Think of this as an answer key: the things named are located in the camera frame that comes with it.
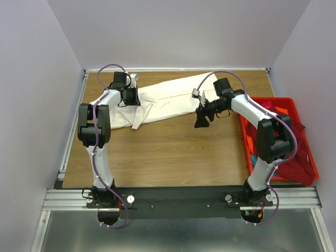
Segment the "white t shirt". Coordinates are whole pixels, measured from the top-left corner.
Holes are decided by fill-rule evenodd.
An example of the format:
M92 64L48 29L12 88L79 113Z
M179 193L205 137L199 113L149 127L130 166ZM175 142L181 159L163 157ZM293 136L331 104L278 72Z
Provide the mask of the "white t shirt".
M199 100L192 98L192 91L206 76L204 73L139 88L141 105L112 108L111 128L131 127L136 130L145 123L194 113Z

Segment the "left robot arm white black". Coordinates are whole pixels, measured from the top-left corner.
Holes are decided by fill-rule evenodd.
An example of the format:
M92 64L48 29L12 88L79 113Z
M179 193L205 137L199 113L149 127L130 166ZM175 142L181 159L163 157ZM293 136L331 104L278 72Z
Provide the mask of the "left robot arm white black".
M111 138L110 112L116 106L140 106L137 74L115 72L113 81L104 87L102 95L90 103L82 103L78 110L78 139L85 146L94 175L87 203L103 208L113 207L120 200L116 196L114 178L109 169L108 143Z

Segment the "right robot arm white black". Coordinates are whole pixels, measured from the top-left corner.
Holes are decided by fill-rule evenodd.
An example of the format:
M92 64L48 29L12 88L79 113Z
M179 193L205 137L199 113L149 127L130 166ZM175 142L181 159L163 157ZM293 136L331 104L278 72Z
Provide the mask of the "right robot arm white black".
M298 144L288 115L279 115L255 102L244 90L233 90L227 78L213 83L218 99L208 101L199 88L192 98L199 100L195 128L206 128L217 114L230 110L241 115L257 130L257 161L241 193L242 201L255 205L269 188L269 182L280 164L296 154Z

